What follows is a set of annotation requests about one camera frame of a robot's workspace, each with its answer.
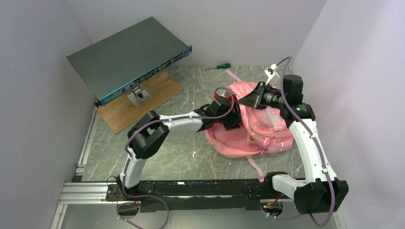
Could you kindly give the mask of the pink backpack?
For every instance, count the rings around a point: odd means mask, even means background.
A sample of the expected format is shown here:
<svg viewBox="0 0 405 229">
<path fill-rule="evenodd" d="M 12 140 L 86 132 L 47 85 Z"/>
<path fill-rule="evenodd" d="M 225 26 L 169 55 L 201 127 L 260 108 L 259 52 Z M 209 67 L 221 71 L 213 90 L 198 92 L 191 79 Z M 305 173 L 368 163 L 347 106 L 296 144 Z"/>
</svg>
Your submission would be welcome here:
<svg viewBox="0 0 405 229">
<path fill-rule="evenodd" d="M 256 169 L 259 182 L 263 182 L 265 175 L 254 161 L 253 155 L 276 154 L 289 150 L 294 138 L 279 109 L 269 106 L 264 110 L 257 110 L 243 105 L 240 110 L 242 118 L 240 128 L 225 130 L 222 124 L 215 124 L 204 133 L 208 142 L 221 155 L 228 158 L 247 158 Z M 247 142 L 247 134 L 255 139 L 255 144 Z"/>
</svg>

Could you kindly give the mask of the orange bottom book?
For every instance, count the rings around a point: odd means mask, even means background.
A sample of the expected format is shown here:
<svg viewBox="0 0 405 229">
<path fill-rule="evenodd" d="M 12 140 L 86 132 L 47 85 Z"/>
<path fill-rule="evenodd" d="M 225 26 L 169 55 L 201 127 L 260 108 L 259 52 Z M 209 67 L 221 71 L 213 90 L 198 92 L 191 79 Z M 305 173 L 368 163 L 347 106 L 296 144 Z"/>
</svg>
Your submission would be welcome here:
<svg viewBox="0 0 405 229">
<path fill-rule="evenodd" d="M 247 134 L 247 142 L 250 144 L 256 143 L 255 139 L 250 134 Z"/>
</svg>

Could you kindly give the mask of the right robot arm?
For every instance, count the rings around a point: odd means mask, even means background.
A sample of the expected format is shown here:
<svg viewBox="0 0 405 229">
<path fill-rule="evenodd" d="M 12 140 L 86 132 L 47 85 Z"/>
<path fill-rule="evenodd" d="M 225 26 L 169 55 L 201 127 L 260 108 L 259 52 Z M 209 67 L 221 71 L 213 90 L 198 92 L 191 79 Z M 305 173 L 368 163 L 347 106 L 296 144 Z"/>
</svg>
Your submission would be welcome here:
<svg viewBox="0 0 405 229">
<path fill-rule="evenodd" d="M 317 131 L 312 107 L 303 100 L 303 80 L 298 75 L 286 75 L 281 87 L 276 89 L 259 82 L 246 96 L 240 98 L 240 106 L 263 110 L 272 107 L 280 110 L 294 141 L 297 144 L 305 171 L 305 181 L 296 180 L 282 172 L 267 175 L 270 181 L 263 185 L 269 198 L 282 193 L 294 201 L 299 214 L 335 212 L 349 191 L 348 183 L 339 180 L 329 164 Z"/>
</svg>

